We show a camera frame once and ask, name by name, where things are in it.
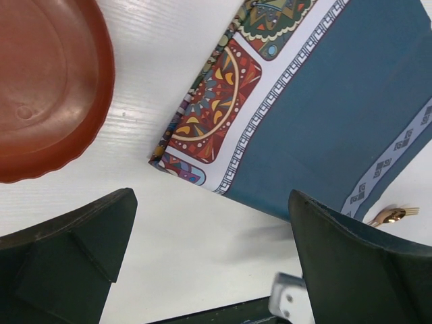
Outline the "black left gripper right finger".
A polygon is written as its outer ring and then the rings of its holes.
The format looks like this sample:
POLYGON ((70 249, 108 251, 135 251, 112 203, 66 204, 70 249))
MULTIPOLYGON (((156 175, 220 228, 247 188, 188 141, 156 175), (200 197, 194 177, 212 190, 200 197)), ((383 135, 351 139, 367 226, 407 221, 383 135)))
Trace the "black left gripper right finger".
POLYGON ((290 223, 316 323, 430 323, 431 247, 293 190, 290 223))

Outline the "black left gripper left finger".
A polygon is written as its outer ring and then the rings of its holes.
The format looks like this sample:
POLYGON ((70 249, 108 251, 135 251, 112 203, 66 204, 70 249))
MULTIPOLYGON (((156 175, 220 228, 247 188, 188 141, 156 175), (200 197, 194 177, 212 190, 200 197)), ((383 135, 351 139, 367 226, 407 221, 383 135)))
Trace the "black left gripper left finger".
POLYGON ((138 201, 122 188, 1 237, 2 323, 98 323, 138 201))

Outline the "blue patterned placemat cloth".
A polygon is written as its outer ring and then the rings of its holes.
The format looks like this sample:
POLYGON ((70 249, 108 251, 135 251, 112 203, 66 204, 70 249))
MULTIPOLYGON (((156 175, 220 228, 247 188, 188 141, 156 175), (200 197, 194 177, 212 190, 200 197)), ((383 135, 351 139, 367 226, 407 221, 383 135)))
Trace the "blue patterned placemat cloth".
POLYGON ((298 190, 360 220, 430 140, 420 1, 244 1, 150 164, 280 219, 298 190))

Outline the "red round plate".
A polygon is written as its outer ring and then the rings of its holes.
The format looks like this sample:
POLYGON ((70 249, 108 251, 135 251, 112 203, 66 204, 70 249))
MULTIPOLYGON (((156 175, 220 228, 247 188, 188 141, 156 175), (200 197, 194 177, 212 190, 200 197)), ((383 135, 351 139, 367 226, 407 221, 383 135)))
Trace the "red round plate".
POLYGON ((39 178, 94 141, 113 97, 96 1, 1 2, 1 181, 39 178))

